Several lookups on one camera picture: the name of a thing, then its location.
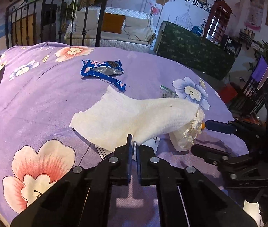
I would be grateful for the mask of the red phone booth cabinet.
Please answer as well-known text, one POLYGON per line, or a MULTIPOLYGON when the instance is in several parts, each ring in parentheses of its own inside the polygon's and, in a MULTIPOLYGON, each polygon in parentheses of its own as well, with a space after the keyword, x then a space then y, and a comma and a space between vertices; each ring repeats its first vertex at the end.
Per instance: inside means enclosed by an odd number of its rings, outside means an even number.
POLYGON ((208 16, 203 37, 213 43, 220 44, 230 20, 231 13, 232 10, 225 1, 215 1, 208 16))

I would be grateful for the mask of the blue snack wrapper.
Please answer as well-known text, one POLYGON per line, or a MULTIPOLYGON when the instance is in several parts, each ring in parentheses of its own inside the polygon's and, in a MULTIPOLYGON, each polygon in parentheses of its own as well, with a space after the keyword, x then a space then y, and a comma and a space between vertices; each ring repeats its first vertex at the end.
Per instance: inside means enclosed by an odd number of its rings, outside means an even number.
POLYGON ((124 92, 126 84, 113 76, 122 75, 122 62, 118 61, 93 61, 90 59, 82 60, 83 67, 81 69, 82 77, 96 77, 106 80, 113 84, 119 91, 124 92))

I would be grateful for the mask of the white paper towel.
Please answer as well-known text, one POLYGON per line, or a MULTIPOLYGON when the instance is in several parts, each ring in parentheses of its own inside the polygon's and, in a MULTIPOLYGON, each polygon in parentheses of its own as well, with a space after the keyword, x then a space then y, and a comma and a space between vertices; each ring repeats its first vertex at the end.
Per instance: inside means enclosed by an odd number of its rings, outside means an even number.
POLYGON ((92 144, 114 151, 126 144, 128 134, 141 145, 180 129, 198 108, 200 105, 179 98, 137 100, 108 86, 91 108, 73 115, 69 126, 92 144))

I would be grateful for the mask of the green patterned cabinet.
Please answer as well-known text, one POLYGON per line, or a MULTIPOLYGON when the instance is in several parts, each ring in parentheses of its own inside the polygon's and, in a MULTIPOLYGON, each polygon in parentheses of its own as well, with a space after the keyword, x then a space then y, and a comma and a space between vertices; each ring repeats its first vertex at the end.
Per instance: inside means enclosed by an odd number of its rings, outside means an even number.
POLYGON ((154 47, 156 55, 223 80, 235 57, 211 41, 169 21, 163 21, 154 47))

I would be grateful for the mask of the white sofa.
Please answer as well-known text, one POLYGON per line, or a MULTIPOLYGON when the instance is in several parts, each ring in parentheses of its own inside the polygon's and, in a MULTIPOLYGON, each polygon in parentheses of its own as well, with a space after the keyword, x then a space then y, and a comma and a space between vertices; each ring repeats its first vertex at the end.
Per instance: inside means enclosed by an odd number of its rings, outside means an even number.
MULTIPOLYGON (((94 46, 100 7, 82 8, 75 12, 64 35, 69 45, 94 46)), ((145 12, 107 7, 100 34, 101 47, 115 47, 129 51, 148 52, 156 38, 153 18, 145 12)))

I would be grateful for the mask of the white plastic wrapper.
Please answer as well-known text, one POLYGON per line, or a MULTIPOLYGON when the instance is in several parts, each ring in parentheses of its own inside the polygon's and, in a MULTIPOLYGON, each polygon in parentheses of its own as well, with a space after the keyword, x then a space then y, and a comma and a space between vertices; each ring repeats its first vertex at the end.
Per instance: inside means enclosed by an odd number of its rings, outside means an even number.
POLYGON ((169 133, 169 138, 173 147, 178 152, 189 151, 194 145, 196 137, 202 133, 202 123, 205 114, 201 108, 198 108, 195 117, 180 129, 169 133))

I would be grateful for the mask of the orange sofa cushion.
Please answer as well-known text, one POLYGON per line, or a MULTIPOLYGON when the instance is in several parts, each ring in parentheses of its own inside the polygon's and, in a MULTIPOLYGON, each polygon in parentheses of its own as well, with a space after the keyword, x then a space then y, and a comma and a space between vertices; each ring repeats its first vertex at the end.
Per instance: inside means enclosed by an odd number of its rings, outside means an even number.
POLYGON ((121 34, 125 18, 125 15, 105 13, 101 31, 121 34))

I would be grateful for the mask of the black metal bed frame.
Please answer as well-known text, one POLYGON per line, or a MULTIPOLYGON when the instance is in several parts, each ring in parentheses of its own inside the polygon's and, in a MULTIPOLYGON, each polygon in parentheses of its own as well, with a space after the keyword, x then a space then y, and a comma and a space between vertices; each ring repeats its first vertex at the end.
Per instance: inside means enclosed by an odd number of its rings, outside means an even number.
MULTIPOLYGON (((95 46, 101 45, 102 25, 108 0, 100 0, 100 14, 97 20, 95 46)), ((85 15, 92 8, 94 0, 15 0, 5 10, 6 47, 32 46, 51 41, 63 42, 69 32, 69 44, 73 44, 76 9, 84 5, 85 15)))

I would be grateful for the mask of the green small wrapper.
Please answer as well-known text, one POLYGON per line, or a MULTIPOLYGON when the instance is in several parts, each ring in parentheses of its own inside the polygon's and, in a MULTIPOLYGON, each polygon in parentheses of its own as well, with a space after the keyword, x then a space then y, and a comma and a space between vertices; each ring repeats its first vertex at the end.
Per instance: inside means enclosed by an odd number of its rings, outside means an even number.
POLYGON ((164 85, 160 86, 161 91, 161 98, 178 98, 178 95, 169 89, 168 87, 165 87, 164 85))

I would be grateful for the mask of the purple floral bed quilt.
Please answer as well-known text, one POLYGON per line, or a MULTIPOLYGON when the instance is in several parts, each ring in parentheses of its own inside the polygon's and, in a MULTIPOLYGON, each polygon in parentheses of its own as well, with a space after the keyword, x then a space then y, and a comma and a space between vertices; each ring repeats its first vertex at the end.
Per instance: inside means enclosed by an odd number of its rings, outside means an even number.
POLYGON ((148 53, 45 42, 0 51, 0 214, 10 226, 255 226, 202 142, 242 139, 191 69, 148 53))

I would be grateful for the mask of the black metal rack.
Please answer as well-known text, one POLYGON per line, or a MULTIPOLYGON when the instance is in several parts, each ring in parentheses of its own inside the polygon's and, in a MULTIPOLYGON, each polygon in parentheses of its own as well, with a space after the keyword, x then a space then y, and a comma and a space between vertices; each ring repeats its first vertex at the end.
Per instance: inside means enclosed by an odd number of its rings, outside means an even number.
POLYGON ((231 82, 230 85, 235 89, 236 96, 230 101, 229 111, 240 117, 258 113, 265 104, 264 88, 258 89, 258 84, 252 76, 243 83, 243 86, 231 82))

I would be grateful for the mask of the purple towel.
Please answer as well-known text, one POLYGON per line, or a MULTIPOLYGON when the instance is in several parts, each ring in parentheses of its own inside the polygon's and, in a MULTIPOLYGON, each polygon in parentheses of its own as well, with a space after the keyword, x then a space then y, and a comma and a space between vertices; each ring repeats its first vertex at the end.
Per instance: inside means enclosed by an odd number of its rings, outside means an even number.
POLYGON ((266 63, 265 58, 263 56, 259 58, 251 77, 257 83, 265 82, 268 79, 268 64, 266 63))

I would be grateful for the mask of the red bag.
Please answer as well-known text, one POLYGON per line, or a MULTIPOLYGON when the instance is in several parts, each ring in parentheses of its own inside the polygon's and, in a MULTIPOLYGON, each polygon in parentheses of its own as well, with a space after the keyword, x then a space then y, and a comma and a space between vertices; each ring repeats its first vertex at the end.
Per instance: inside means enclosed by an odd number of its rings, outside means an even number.
POLYGON ((218 91, 218 94, 225 104, 230 103, 238 95, 237 91, 231 84, 226 84, 222 87, 222 89, 218 91))

